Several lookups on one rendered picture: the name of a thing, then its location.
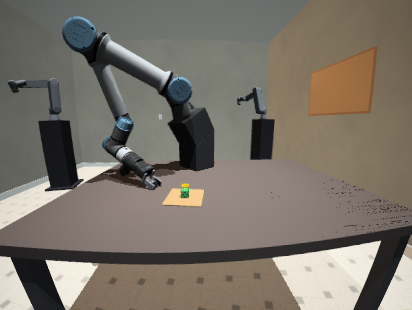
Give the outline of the green die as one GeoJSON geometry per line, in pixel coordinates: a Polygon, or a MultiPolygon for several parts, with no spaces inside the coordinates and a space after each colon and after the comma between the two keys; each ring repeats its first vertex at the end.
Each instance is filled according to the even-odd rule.
{"type": "Polygon", "coordinates": [[[181,198],[189,198],[189,188],[181,188],[181,198]]]}

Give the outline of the peach flat mat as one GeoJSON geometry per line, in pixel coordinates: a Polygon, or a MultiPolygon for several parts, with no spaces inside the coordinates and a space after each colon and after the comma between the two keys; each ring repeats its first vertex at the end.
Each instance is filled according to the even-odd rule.
{"type": "Polygon", "coordinates": [[[189,189],[189,198],[181,198],[181,189],[172,189],[162,205],[201,207],[204,190],[189,189]]]}

